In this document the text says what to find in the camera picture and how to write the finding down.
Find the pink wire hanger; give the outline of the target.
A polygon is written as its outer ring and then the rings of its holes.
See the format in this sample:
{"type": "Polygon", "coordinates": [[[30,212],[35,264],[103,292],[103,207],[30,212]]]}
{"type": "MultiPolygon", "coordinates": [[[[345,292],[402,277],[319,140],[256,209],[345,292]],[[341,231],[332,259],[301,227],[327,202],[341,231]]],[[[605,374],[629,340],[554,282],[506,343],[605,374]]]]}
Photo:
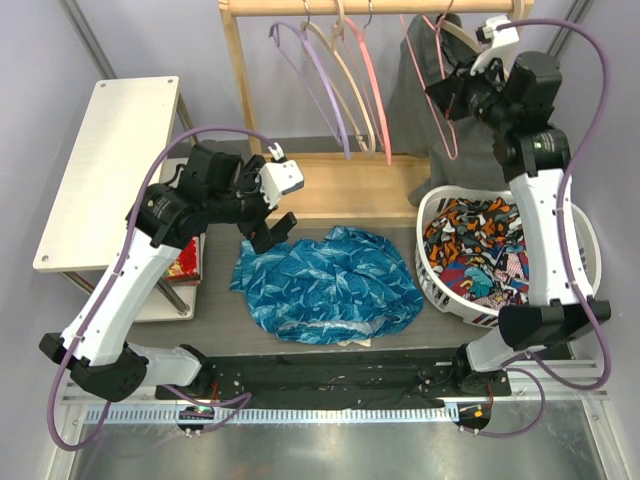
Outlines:
{"type": "MultiPolygon", "coordinates": [[[[438,67],[439,67],[440,77],[442,80],[445,79],[445,68],[444,68],[443,54],[441,51],[441,32],[444,26],[444,21],[446,20],[446,16],[449,14],[452,6],[453,6],[453,1],[450,1],[445,11],[439,15],[438,19],[435,22],[432,22],[431,20],[429,20],[426,15],[422,15],[422,20],[431,29],[435,37],[435,47],[437,52],[438,67]]],[[[431,97],[429,96],[429,94],[427,93],[427,90],[426,90],[427,84],[425,82],[423,73],[420,69],[417,56],[414,52],[414,48],[409,37],[409,33],[408,33],[409,28],[406,25],[404,21],[404,17],[402,15],[399,16],[399,19],[403,27],[405,42],[409,50],[409,54],[414,66],[414,70],[418,77],[419,84],[422,87],[425,99],[427,101],[434,123],[440,135],[441,143],[445,149],[445,152],[448,158],[451,161],[455,161],[459,156],[459,147],[458,147],[457,135],[453,127],[453,123],[451,120],[444,120],[443,122],[440,121],[440,116],[436,112],[434,103],[431,97]]]]}

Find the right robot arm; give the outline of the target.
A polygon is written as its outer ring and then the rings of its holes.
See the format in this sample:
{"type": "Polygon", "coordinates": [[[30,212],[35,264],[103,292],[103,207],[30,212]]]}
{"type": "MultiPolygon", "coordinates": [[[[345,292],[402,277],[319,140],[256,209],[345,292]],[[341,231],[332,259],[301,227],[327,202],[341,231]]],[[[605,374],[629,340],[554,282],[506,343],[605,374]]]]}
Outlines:
{"type": "Polygon", "coordinates": [[[457,391],[472,395],[495,373],[537,348],[595,334],[603,371],[580,390],[603,386],[611,354],[602,325],[611,305],[594,297],[582,267],[573,218],[572,156],[565,133],[550,122],[562,75],[553,57],[528,51],[509,72],[496,53],[483,52],[460,63],[426,92],[447,120],[474,117],[493,132],[493,154],[515,200],[529,255],[529,302],[498,314],[497,326],[457,355],[451,371],[457,391]]]}

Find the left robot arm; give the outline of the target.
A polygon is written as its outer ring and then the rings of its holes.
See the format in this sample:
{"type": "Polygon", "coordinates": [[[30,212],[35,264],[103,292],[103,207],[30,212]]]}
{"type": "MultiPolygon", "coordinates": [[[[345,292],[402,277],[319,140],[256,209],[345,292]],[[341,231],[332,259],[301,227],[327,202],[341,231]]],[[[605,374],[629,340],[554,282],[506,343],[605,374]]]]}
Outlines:
{"type": "Polygon", "coordinates": [[[266,220],[284,196],[303,188],[304,176],[281,151],[271,153],[270,160],[243,160],[193,146],[170,181],[145,188],[127,217],[122,247],[88,302],[63,332],[44,335],[40,350],[82,390],[108,402],[146,386],[205,397],[215,380],[211,358],[186,344],[150,348],[126,337],[150,292],[209,226],[236,225],[257,254],[287,240],[297,223],[293,213],[274,226],[266,220]]]}

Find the blue patterned shorts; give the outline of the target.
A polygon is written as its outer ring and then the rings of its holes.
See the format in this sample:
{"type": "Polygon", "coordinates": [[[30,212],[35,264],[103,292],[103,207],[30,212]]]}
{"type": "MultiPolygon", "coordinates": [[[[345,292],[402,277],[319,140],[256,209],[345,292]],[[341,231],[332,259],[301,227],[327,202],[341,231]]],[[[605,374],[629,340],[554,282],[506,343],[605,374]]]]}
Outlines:
{"type": "Polygon", "coordinates": [[[253,321],[279,340],[309,345],[367,342],[406,329],[422,292],[394,244],[336,226],[323,239],[281,243],[263,254],[243,241],[230,288],[253,321]]]}

